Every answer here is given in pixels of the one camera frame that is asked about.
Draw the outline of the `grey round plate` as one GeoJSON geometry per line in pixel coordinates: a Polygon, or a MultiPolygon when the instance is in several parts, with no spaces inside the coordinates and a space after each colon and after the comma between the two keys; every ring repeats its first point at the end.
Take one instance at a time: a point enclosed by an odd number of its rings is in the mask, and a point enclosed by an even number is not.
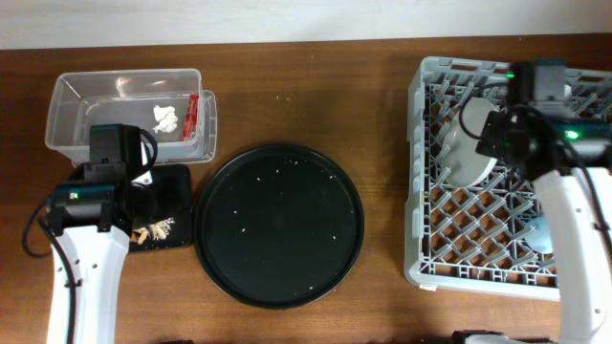
{"type": "MultiPolygon", "coordinates": [[[[474,135],[480,135],[487,115],[496,107],[487,99],[473,97],[463,108],[465,127],[474,135]]],[[[451,122],[443,140],[448,152],[440,159],[442,169],[449,168],[446,182],[454,187],[469,187],[481,183],[497,164],[497,159],[476,152],[478,140],[468,136],[459,123],[459,116],[451,122]]]]}

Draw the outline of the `round black tray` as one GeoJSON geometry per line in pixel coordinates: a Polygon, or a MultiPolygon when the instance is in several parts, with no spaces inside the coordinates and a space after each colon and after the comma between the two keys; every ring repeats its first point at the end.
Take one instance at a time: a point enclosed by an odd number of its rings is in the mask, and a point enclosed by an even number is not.
{"type": "Polygon", "coordinates": [[[318,300],[354,266],[364,237],[357,188],[311,148],[271,144],[225,163],[194,209],[193,241],[214,284],[254,307],[318,300]]]}

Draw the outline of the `light blue cup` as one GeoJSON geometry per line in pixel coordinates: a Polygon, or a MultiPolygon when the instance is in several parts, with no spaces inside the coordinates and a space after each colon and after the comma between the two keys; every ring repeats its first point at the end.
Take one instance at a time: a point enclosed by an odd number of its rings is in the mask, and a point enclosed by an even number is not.
{"type": "Polygon", "coordinates": [[[551,230],[544,216],[538,216],[527,222],[525,228],[528,234],[524,237],[531,250],[540,254],[554,252],[551,230]]]}

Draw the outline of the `white tissue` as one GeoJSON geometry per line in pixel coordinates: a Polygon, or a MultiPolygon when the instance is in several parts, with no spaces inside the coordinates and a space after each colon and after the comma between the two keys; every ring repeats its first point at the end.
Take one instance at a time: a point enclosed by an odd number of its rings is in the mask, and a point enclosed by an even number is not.
{"type": "Polygon", "coordinates": [[[161,107],[155,105],[153,107],[153,115],[157,121],[157,125],[153,127],[155,134],[172,133],[178,127],[178,117],[173,106],[161,107]]]}

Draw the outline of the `black rectangular tray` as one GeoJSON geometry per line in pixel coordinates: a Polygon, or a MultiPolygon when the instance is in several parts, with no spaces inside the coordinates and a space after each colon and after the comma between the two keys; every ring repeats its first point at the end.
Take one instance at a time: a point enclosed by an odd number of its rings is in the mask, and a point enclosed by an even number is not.
{"type": "Polygon", "coordinates": [[[129,184],[87,181],[85,164],[74,179],[62,184],[49,210],[53,234],[75,250],[103,250],[132,253],[158,248],[182,247],[191,240],[191,178],[181,164],[153,166],[153,183],[158,208],[151,224],[173,217],[175,223],[166,240],[142,246],[130,242],[134,229],[121,227],[118,218],[120,189],[129,184]]]}

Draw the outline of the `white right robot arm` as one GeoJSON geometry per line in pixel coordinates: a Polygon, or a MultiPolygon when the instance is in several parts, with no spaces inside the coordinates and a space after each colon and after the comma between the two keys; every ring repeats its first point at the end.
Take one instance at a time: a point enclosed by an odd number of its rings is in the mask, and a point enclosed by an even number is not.
{"type": "Polygon", "coordinates": [[[468,110],[460,125],[476,153],[503,161],[529,181],[551,231],[561,301],[561,343],[611,340],[611,128],[601,119],[468,110]]]}

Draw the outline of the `grey dishwasher rack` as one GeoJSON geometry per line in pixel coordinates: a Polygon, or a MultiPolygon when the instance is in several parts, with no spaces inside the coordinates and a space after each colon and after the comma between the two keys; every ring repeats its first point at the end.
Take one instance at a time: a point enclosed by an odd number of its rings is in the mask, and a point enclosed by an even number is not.
{"type": "Polygon", "coordinates": [[[451,122],[470,97],[505,106],[505,62],[425,58],[408,89],[410,185],[404,215],[404,276],[427,290],[560,300],[552,254],[526,244],[543,216],[533,185],[498,162],[481,183],[454,187],[440,159],[451,122]]]}

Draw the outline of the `peanut shells and rice scraps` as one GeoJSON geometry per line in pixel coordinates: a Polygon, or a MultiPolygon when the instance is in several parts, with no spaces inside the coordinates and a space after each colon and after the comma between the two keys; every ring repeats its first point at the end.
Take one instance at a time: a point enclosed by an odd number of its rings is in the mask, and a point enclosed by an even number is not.
{"type": "Polygon", "coordinates": [[[142,246],[151,241],[166,240],[175,223],[173,217],[161,220],[157,223],[134,229],[130,236],[130,242],[142,246]]]}

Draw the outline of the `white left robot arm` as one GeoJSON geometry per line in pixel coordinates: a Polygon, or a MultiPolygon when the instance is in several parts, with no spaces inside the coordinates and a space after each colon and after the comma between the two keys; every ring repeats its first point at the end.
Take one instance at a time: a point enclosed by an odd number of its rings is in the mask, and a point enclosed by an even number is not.
{"type": "Polygon", "coordinates": [[[54,284],[48,343],[113,343],[122,268],[133,220],[156,210],[143,183],[66,182],[38,215],[50,240],[54,284]]]}

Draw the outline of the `red snack wrapper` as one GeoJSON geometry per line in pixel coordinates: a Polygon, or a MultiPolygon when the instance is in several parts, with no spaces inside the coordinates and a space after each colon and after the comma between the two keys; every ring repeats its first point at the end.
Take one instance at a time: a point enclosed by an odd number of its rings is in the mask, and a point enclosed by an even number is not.
{"type": "Polygon", "coordinates": [[[183,126],[182,141],[189,141],[195,137],[197,131],[198,108],[199,96],[197,94],[190,95],[183,126]]]}

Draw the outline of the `clear plastic bin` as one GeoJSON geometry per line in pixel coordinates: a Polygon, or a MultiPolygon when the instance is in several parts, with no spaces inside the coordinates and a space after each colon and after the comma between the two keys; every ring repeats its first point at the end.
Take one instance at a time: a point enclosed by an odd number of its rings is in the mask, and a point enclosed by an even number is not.
{"type": "Polygon", "coordinates": [[[46,124],[46,146],[74,165],[89,160],[90,128],[127,124],[148,131],[158,143],[157,163],[207,163],[217,148],[217,107],[196,69],[150,69],[67,73],[58,77],[46,124]],[[188,98],[199,96],[195,137],[182,141],[188,98]],[[153,107],[173,106],[178,127],[155,134],[153,107]]]}

